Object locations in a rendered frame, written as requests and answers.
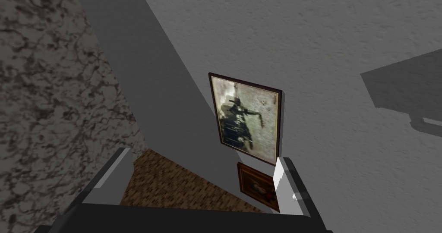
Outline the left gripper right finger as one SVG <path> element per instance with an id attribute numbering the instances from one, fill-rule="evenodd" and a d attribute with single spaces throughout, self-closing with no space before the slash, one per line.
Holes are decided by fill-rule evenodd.
<path id="1" fill-rule="evenodd" d="M 277 158 L 273 182 L 280 214 L 319 216 L 306 186 L 289 158 Z"/>

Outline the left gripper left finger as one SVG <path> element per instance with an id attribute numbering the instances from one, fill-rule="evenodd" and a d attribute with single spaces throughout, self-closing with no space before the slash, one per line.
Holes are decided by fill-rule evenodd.
<path id="1" fill-rule="evenodd" d="M 81 203 L 120 204 L 133 172 L 132 150 L 130 148 L 118 148 L 89 184 L 73 200 L 71 207 L 73 208 Z"/>

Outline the small brown framed picture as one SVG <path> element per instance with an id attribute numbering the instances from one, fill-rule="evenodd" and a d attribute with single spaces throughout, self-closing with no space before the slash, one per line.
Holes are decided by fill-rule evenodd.
<path id="1" fill-rule="evenodd" d="M 240 191 L 264 204 L 272 210 L 279 212 L 273 178 L 247 166 L 237 163 Z"/>

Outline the large pale framed picture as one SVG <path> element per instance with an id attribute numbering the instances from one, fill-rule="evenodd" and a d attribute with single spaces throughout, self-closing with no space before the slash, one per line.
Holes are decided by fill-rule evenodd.
<path id="1" fill-rule="evenodd" d="M 221 144 L 275 166 L 283 91 L 211 72 L 208 79 Z"/>

